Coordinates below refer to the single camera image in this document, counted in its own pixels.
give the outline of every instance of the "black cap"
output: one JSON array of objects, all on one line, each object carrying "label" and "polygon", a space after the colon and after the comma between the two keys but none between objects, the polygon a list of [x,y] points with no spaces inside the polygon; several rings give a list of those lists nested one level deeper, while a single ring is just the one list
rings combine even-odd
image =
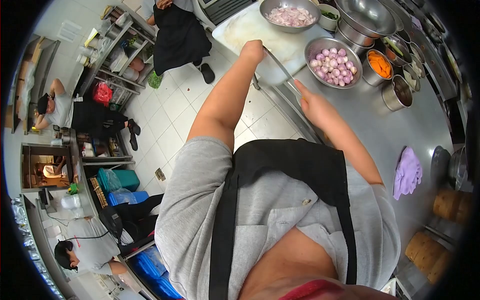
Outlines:
[{"label": "black cap", "polygon": [[48,94],[41,96],[38,100],[36,109],[40,115],[44,115],[47,112],[47,105],[48,105]]}]

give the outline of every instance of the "cutting board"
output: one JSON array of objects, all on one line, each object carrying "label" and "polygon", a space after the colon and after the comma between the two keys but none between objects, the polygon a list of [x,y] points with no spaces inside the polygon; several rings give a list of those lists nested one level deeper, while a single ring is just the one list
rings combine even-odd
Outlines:
[{"label": "cutting board", "polygon": [[[237,55],[247,41],[260,39],[294,75],[305,66],[304,50],[307,43],[317,37],[331,37],[318,24],[297,34],[279,31],[260,15],[259,7],[260,3],[256,2],[225,20],[213,31],[213,38]],[[287,76],[270,57],[258,65],[256,72],[269,85],[280,85],[287,80]]]}]

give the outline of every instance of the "cook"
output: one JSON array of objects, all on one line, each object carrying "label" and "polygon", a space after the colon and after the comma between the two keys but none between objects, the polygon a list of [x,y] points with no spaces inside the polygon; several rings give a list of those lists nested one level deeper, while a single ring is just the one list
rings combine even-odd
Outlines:
[{"label": "cook", "polygon": [[[133,119],[128,119],[118,111],[110,110],[93,100],[83,101],[83,97],[72,99],[58,78],[50,85],[50,93],[45,93],[38,100],[36,116],[37,129],[53,124],[89,133],[102,140],[114,137],[118,131],[128,128],[132,149],[138,149],[136,135],[140,134],[140,127]],[[103,123],[108,120],[112,120],[113,124],[105,127]]]},{"label": "cook", "polygon": [[144,0],[141,6],[147,23],[157,25],[153,61],[157,75],[183,66],[193,65],[202,73],[207,84],[215,80],[215,74],[207,63],[212,43],[193,14],[192,0]]},{"label": "cook", "polygon": [[[155,227],[157,215],[148,214],[162,202],[163,194],[148,197],[137,204],[115,205],[121,218],[123,230],[122,245],[140,241],[150,235]],[[67,225],[70,239],[62,240],[55,246],[55,259],[67,270],[78,271],[78,266],[98,274],[122,274],[127,271],[124,265],[114,261],[120,254],[117,240],[105,228],[97,216],[75,219]]]},{"label": "cook", "polygon": [[305,116],[335,148],[234,130],[264,58],[249,41],[179,151],[155,227],[173,287],[189,300],[394,299],[379,292],[400,256],[395,214],[353,130],[299,81]]}]

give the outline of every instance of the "black pants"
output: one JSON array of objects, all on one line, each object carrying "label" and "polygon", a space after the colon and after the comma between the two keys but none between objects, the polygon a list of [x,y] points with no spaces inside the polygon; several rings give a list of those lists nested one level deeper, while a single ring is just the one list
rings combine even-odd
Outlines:
[{"label": "black pants", "polygon": [[[109,120],[113,124],[106,127],[103,123]],[[126,116],[93,100],[73,103],[72,128],[103,141],[125,128],[125,121],[128,121]]]},{"label": "black pants", "polygon": [[137,203],[121,203],[115,206],[123,228],[130,234],[134,242],[146,238],[155,229],[158,215],[149,216],[150,211],[162,202],[163,194],[154,195]]}]

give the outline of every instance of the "bamboo steamer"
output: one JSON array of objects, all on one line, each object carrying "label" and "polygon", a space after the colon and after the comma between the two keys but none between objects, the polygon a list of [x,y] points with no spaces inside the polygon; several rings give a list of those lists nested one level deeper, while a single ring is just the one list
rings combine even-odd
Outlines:
[{"label": "bamboo steamer", "polygon": [[413,236],[405,255],[432,283],[440,278],[450,259],[450,252],[423,232]]},{"label": "bamboo steamer", "polygon": [[455,223],[465,224],[471,211],[471,196],[469,192],[439,190],[433,203],[433,213]]}]

